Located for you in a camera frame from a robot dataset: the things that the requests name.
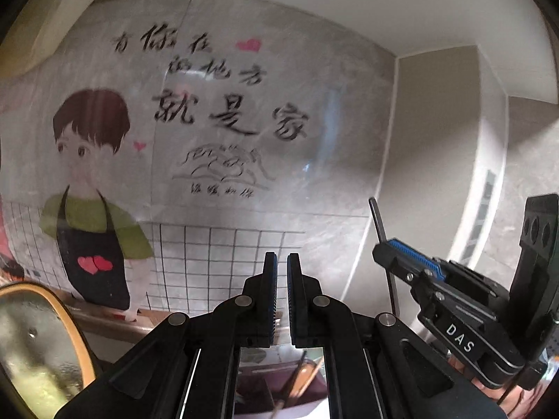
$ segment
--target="metal rod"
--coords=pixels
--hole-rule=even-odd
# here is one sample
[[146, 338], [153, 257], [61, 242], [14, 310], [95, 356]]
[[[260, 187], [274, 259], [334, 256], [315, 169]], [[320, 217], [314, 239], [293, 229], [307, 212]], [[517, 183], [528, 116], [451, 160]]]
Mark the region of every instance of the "metal rod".
[[[375, 222], [375, 228], [377, 230], [377, 236], [379, 242], [386, 242], [386, 233], [384, 231], [384, 225], [382, 224], [381, 213], [378, 209], [378, 204], [375, 197], [369, 199], [369, 207], [371, 208], [371, 214], [373, 215], [373, 221]], [[388, 284], [388, 294], [390, 296], [390, 307], [392, 308], [392, 314], [396, 317], [400, 316], [400, 305], [398, 304], [398, 290], [396, 289], [396, 279], [394, 275], [385, 269], [386, 271], [386, 282]]]

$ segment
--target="small heart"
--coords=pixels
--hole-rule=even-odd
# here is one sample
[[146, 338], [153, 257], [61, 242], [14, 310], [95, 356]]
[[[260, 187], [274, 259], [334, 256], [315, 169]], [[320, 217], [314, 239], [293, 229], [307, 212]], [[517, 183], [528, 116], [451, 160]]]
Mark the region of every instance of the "small heart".
[[99, 269], [95, 266], [93, 257], [78, 257], [78, 265], [86, 272], [95, 274]]
[[247, 41], [239, 41], [235, 45], [239, 50], [258, 52], [262, 47], [262, 41], [260, 39], [248, 39]]
[[140, 152], [142, 149], [144, 149], [147, 146], [147, 143], [144, 142], [134, 142], [134, 148], [136, 148], [136, 151]]
[[102, 256], [96, 255], [93, 257], [93, 262], [99, 271], [110, 271], [112, 269], [112, 262], [105, 260]]

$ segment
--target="heart on apron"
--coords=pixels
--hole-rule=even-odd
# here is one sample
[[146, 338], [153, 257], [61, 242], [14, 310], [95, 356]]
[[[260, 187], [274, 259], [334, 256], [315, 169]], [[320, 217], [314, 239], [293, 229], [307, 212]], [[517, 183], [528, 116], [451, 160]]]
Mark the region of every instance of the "heart on apron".
[[96, 274], [97, 271], [110, 271], [112, 269], [110, 260], [106, 260], [100, 255], [95, 257], [78, 257], [78, 265], [86, 273], [90, 274]]

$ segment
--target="orange rim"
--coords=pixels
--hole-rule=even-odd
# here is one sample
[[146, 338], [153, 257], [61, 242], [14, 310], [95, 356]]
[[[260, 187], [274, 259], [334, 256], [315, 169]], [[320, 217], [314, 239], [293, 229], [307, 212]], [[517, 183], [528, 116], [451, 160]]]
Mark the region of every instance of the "orange rim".
[[51, 307], [57, 312], [57, 315], [60, 317], [62, 324], [66, 328], [68, 335], [70, 336], [70, 340], [72, 341], [72, 345], [74, 346], [75, 353], [78, 357], [78, 363], [82, 370], [82, 382], [83, 387], [85, 388], [91, 382], [95, 380], [95, 371], [93, 370], [93, 363], [91, 362], [91, 358], [89, 356], [89, 351], [87, 351], [85, 343], [83, 343], [83, 338], [78, 331], [74, 321], [72, 320], [71, 316], [69, 315], [66, 308], [62, 305], [60, 300], [52, 293], [51, 291], [47, 290], [41, 285], [36, 285], [32, 283], [17, 283], [6, 285], [5, 287], [0, 288], [0, 296], [4, 296], [9, 293], [14, 292], [21, 292], [21, 291], [28, 291], [40, 294], [43, 298], [45, 298]]

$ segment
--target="brown hair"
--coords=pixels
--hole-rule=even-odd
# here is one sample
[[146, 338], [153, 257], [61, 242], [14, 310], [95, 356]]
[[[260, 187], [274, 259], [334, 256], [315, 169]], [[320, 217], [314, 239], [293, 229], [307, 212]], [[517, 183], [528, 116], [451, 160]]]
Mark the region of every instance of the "brown hair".
[[101, 147], [110, 145], [113, 153], [130, 129], [128, 109], [122, 96], [107, 89], [80, 90], [67, 97], [52, 119], [54, 140], [68, 125], [83, 140]]

